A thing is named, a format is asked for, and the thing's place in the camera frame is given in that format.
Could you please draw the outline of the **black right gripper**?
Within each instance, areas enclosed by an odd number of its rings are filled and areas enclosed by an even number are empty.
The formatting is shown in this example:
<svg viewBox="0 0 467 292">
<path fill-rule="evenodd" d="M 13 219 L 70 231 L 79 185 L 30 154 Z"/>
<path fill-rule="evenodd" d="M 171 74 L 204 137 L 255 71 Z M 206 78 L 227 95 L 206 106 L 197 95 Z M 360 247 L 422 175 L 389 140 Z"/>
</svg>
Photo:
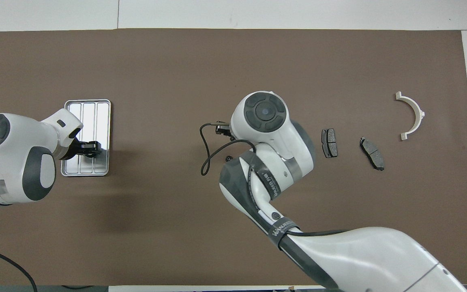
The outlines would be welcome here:
<svg viewBox="0 0 467 292">
<path fill-rule="evenodd" d="M 230 141 L 236 140 L 235 136 L 231 131 L 230 124 L 226 122 L 216 122 L 216 134 L 217 135 L 225 135 L 229 137 Z"/>
</svg>

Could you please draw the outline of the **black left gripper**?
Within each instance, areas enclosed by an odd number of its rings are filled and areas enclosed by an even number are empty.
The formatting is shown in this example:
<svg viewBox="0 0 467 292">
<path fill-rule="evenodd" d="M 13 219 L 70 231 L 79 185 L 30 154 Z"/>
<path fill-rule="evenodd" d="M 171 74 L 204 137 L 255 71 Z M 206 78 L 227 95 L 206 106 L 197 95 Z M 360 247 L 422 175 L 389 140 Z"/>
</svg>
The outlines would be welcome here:
<svg viewBox="0 0 467 292">
<path fill-rule="evenodd" d="M 96 153 L 85 153 L 85 150 L 101 150 L 101 144 L 98 141 L 85 142 L 74 138 L 65 155 L 61 157 L 61 160 L 72 159 L 75 155 L 83 155 L 87 158 L 95 158 L 97 156 Z"/>
</svg>

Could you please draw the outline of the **silver metal tray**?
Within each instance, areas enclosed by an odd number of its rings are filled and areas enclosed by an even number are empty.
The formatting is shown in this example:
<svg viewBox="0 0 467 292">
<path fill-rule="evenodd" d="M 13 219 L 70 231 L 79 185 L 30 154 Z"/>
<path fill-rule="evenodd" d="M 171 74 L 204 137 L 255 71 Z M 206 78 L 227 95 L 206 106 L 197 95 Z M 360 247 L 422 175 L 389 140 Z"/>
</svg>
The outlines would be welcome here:
<svg viewBox="0 0 467 292">
<path fill-rule="evenodd" d="M 109 148 L 111 140 L 111 102 L 107 99 L 69 100 L 65 109 L 83 124 L 76 135 L 79 141 L 98 141 L 101 150 L 95 158 L 75 155 L 61 161 L 61 174 L 65 177 L 105 176 L 109 172 Z"/>
</svg>

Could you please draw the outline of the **brown table mat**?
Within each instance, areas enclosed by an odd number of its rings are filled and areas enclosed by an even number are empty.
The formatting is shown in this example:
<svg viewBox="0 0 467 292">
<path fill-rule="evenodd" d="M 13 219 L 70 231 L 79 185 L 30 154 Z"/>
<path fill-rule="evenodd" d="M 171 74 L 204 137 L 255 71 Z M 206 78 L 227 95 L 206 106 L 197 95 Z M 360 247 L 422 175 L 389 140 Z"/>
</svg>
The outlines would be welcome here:
<svg viewBox="0 0 467 292">
<path fill-rule="evenodd" d="M 59 175 L 0 207 L 0 253 L 39 285 L 311 285 L 219 189 L 235 144 L 206 158 L 199 128 L 251 92 L 286 102 L 315 168 L 274 200 L 303 231 L 388 227 L 467 284 L 467 75 L 459 31 L 0 32 L 0 112 L 42 120 L 71 99 L 112 103 L 109 173 Z M 395 93 L 426 113 L 415 115 Z M 326 158 L 322 130 L 338 156 Z M 375 170 L 366 137 L 384 158 Z"/>
</svg>

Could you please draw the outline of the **short rectangular grey brake pad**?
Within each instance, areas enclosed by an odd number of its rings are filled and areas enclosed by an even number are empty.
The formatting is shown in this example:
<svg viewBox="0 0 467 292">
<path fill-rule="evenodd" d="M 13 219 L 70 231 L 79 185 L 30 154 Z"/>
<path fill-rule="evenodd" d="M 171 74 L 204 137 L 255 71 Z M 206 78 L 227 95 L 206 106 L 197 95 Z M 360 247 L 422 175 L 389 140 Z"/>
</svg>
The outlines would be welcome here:
<svg viewBox="0 0 467 292">
<path fill-rule="evenodd" d="M 322 130 L 322 149 L 326 158 L 338 156 L 334 128 L 325 128 Z"/>
</svg>

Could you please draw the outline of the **long curved grey brake pad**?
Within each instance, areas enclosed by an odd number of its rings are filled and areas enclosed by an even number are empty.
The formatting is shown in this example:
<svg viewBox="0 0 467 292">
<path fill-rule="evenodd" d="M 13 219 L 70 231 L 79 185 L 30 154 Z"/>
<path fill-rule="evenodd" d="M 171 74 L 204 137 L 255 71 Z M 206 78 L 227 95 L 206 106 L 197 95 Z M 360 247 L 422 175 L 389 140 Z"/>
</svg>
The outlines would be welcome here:
<svg viewBox="0 0 467 292">
<path fill-rule="evenodd" d="M 360 147 L 375 170 L 384 170 L 384 158 L 378 147 L 366 137 L 360 140 Z"/>
</svg>

